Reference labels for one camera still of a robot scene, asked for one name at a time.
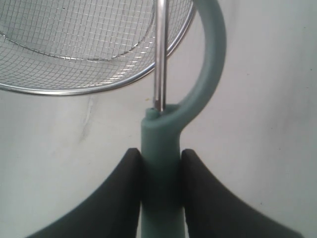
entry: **plastic handle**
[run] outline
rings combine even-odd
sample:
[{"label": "plastic handle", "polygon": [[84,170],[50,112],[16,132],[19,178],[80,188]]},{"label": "plastic handle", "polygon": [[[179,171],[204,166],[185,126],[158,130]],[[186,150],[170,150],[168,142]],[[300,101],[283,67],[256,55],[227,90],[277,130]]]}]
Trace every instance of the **plastic handle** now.
[{"label": "plastic handle", "polygon": [[179,137],[182,129],[206,106],[224,66],[226,33],[217,0],[194,0],[205,31],[205,60],[199,79],[178,105],[161,113],[148,109],[142,121],[141,153],[145,182],[142,238],[184,238],[184,217],[178,184]]}]

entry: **mint green handle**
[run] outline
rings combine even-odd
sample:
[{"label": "mint green handle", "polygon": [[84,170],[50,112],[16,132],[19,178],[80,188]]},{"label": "mint green handle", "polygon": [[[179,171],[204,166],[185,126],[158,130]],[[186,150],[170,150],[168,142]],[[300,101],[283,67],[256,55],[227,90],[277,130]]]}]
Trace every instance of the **mint green handle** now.
[{"label": "mint green handle", "polygon": [[205,31],[205,59],[199,79],[178,105],[160,114],[148,109],[142,121],[145,184],[142,238],[184,238],[184,217],[178,185],[179,137],[216,90],[225,60],[226,33],[217,0],[194,0]]}]

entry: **wire mesh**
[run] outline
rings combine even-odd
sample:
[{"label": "wire mesh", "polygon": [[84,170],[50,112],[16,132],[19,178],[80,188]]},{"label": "wire mesh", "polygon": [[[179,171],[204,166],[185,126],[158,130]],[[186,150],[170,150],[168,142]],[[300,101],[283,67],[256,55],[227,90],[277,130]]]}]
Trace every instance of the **wire mesh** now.
[{"label": "wire mesh", "polygon": [[[169,45],[192,11],[169,0]],[[0,34],[0,88],[106,90],[153,66],[155,0],[1,0]]]}]

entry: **curved handle loop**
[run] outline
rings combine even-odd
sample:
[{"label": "curved handle loop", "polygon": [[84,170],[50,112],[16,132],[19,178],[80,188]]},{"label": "curved handle loop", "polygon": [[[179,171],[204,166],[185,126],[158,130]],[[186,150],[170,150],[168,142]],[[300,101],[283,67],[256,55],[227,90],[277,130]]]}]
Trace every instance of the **curved handle loop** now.
[{"label": "curved handle loop", "polygon": [[182,130],[206,106],[219,83],[226,53],[226,32],[221,8],[217,0],[194,0],[205,31],[205,59],[194,88],[178,105],[167,105],[159,116],[148,110],[147,117],[153,118],[153,127],[174,125]]}]

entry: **white wall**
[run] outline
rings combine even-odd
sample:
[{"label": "white wall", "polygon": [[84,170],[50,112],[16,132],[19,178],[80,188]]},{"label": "white wall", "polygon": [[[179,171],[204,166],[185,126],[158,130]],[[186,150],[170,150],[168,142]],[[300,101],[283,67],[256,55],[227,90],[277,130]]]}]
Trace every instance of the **white wall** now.
[{"label": "white wall", "polygon": [[[317,1],[222,0],[227,60],[211,102],[184,131],[244,201],[307,238],[317,234]],[[169,60],[168,101],[199,74],[196,17]],[[91,194],[151,106],[153,76],[113,92],[50,98],[0,92],[0,237],[23,238]]]}]

